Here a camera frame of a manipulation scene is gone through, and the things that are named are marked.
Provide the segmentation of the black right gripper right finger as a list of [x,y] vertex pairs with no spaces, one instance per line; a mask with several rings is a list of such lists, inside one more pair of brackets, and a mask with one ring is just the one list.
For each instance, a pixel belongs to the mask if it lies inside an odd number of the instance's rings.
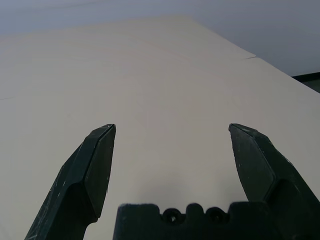
[[320,238],[320,202],[302,176],[256,129],[228,128],[237,173],[250,202],[263,202],[285,240]]

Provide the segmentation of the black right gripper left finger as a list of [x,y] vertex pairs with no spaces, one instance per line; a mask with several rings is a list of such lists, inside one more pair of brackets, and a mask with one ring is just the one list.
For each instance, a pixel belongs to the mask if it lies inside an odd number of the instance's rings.
[[116,126],[93,130],[60,168],[27,240],[82,240],[101,217],[111,175]]

